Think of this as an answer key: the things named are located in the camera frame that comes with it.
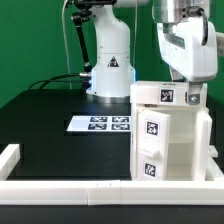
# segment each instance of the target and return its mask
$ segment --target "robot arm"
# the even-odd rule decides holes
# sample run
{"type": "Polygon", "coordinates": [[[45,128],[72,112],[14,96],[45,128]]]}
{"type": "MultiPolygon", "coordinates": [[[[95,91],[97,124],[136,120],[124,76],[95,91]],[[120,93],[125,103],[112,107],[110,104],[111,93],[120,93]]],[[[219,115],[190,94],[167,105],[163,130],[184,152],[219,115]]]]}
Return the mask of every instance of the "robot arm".
{"type": "Polygon", "coordinates": [[[189,82],[188,104],[200,103],[203,82],[217,73],[216,33],[210,15],[210,0],[154,0],[160,52],[170,66],[173,81],[189,82]]]}
{"type": "Polygon", "coordinates": [[[130,85],[135,81],[135,70],[130,64],[130,29],[117,19],[115,7],[136,7],[149,0],[75,0],[79,12],[73,21],[79,34],[85,71],[91,71],[91,88],[87,97],[105,103],[129,102],[130,85]],[[97,64],[91,69],[88,61],[81,24],[93,18],[97,36],[97,64]]]}

